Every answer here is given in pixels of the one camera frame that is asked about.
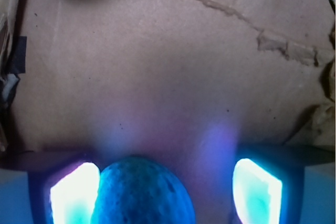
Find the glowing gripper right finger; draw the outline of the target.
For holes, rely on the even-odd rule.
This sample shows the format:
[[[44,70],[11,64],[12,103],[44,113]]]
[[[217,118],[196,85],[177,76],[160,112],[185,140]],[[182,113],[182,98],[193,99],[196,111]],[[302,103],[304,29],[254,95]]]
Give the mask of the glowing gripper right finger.
[[[299,223],[304,177],[300,158],[298,147],[238,147],[232,200],[241,223]]]

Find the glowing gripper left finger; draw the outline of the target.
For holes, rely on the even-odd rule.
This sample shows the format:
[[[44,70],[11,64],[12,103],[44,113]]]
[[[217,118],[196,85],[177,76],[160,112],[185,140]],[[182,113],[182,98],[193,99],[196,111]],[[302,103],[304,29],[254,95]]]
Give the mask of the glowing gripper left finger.
[[[86,154],[30,154],[29,196],[35,223],[90,223],[100,170]]]

